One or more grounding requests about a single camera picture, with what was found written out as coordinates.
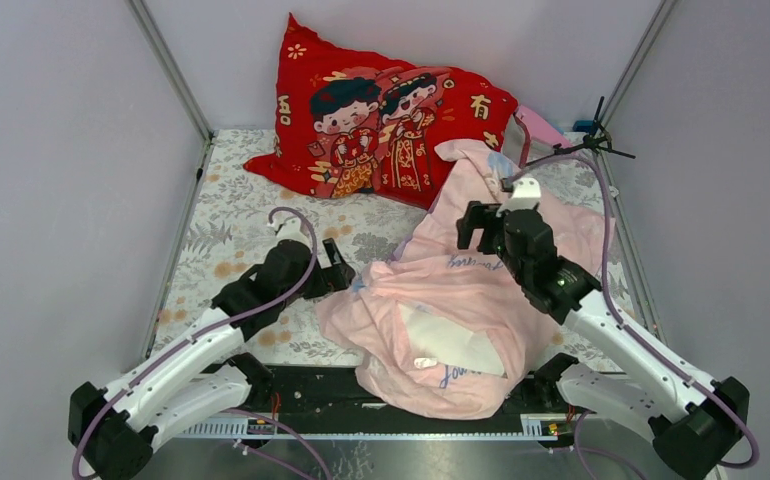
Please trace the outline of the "red cartoon print pillow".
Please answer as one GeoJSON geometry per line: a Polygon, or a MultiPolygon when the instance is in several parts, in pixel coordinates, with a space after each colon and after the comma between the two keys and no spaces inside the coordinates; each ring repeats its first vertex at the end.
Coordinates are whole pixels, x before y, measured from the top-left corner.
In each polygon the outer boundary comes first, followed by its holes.
{"type": "Polygon", "coordinates": [[[472,139],[498,151],[517,107],[477,73],[338,47],[290,16],[274,150],[243,167],[302,195],[371,193],[427,209],[451,170],[436,146],[472,139]]]}

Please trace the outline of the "blue object at corner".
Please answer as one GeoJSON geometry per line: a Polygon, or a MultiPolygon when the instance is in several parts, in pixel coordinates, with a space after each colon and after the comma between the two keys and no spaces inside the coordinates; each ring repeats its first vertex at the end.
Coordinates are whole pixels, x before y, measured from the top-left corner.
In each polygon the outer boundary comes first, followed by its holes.
{"type": "Polygon", "coordinates": [[[598,130],[598,121],[591,120],[577,120],[572,125],[573,132],[580,132],[586,134],[594,134],[598,130]]]}

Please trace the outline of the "pink cloth at back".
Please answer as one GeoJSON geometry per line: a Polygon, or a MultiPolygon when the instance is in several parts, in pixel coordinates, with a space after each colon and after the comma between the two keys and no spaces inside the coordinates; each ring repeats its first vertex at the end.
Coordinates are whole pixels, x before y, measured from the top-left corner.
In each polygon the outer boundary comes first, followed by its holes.
{"type": "Polygon", "coordinates": [[[536,141],[547,147],[560,146],[572,147],[573,144],[553,125],[532,109],[519,105],[515,111],[515,118],[519,120],[531,141],[536,141]]]}

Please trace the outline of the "black tripod stand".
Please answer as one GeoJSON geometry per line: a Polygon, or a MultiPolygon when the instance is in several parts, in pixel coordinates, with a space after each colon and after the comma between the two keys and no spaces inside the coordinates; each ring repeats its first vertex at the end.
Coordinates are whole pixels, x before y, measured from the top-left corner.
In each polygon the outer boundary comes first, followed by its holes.
{"type": "Polygon", "coordinates": [[[544,160],[554,156],[573,155],[585,150],[595,154],[607,153],[628,159],[636,159],[636,155],[614,148],[613,138],[602,122],[602,113],[605,100],[605,96],[600,97],[592,119],[585,122],[584,130],[580,130],[580,133],[583,133],[583,137],[579,143],[570,144],[568,146],[565,146],[562,142],[552,144],[549,146],[549,152],[546,155],[534,158],[533,160],[529,159],[529,148],[525,146],[526,153],[522,154],[522,166],[531,166],[539,160],[544,160]]]}

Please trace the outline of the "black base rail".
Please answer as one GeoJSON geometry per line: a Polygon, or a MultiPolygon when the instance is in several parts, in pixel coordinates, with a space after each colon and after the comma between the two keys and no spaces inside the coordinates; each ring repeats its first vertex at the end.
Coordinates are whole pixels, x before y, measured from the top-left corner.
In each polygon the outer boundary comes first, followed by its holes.
{"type": "Polygon", "coordinates": [[[427,418],[390,406],[365,391],[349,367],[270,366],[241,409],[278,420],[298,433],[327,438],[358,437],[555,437],[568,407],[521,381],[491,417],[481,420],[427,418]]]}

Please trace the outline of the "pink pillowcase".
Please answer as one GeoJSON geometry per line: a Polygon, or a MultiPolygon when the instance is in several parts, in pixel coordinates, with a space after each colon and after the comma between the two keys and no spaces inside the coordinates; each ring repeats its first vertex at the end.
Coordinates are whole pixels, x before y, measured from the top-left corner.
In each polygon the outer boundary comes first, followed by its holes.
{"type": "Polygon", "coordinates": [[[456,221],[467,204],[503,202],[500,181],[514,163],[477,140],[445,141],[435,151],[451,171],[427,215],[392,259],[370,263],[315,312],[324,337],[360,350],[356,379],[372,395],[424,417],[484,419],[535,367],[558,326],[529,304],[498,257],[456,246],[456,221]],[[416,368],[400,305],[486,333],[506,376],[416,368]]]}

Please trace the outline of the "floral bed sheet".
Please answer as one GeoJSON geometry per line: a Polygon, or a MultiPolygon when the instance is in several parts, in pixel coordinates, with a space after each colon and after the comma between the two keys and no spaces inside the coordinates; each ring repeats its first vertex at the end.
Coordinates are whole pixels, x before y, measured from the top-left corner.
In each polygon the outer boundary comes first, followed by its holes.
{"type": "MultiPolygon", "coordinates": [[[[220,130],[217,134],[147,356],[189,327],[221,287],[262,262],[274,240],[268,226],[269,211],[274,207],[287,206],[303,213],[316,228],[317,238],[334,238],[356,271],[371,261],[390,258],[425,215],[421,209],[378,196],[361,194],[338,200],[302,196],[243,169],[246,160],[272,151],[274,141],[273,130],[220,130]]],[[[559,161],[538,167],[531,174],[563,203],[603,213],[599,185],[587,166],[559,161]]],[[[611,294],[634,316],[634,294],[625,278],[625,259],[614,240],[610,252],[611,294]]],[[[621,372],[578,334],[563,328],[552,342],[541,361],[566,353],[594,370],[621,372]]],[[[320,335],[314,304],[305,301],[285,310],[275,324],[249,340],[244,350],[266,364],[351,367],[362,360],[358,351],[342,348],[320,335]]]]}

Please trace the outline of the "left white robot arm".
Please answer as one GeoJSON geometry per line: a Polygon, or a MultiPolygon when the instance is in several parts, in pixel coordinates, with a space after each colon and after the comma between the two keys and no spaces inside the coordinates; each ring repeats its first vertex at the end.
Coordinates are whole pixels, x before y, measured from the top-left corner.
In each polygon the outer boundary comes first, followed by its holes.
{"type": "Polygon", "coordinates": [[[221,411],[257,411],[270,401],[272,375],[237,349],[299,299],[347,289],[354,270],[331,238],[291,218],[265,259],[226,284],[167,346],[108,384],[85,382],[69,399],[68,439],[76,479],[132,479],[174,436],[221,411]]]}

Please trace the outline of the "white pillow yellow trim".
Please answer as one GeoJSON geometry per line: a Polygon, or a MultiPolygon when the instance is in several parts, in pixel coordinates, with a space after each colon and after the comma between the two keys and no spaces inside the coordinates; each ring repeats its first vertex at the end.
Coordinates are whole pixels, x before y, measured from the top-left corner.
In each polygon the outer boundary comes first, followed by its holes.
{"type": "Polygon", "coordinates": [[[400,305],[416,368],[437,365],[505,377],[503,362],[487,334],[417,307],[400,305]]]}

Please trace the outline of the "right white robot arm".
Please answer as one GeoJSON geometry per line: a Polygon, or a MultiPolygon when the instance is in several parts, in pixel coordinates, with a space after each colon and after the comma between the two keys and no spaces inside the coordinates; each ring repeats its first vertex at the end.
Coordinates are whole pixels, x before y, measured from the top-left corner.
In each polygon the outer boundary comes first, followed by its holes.
{"type": "Polygon", "coordinates": [[[503,203],[471,201],[457,220],[457,247],[473,245],[498,257],[539,312],[588,339],[630,378],[600,374],[562,354],[540,369],[536,402],[558,412],[566,405],[592,411],[651,443],[662,462],[684,479],[704,479],[741,440],[750,393],[734,377],[717,380],[692,365],[620,311],[600,282],[564,258],[538,211],[536,180],[506,187],[503,203]]]}

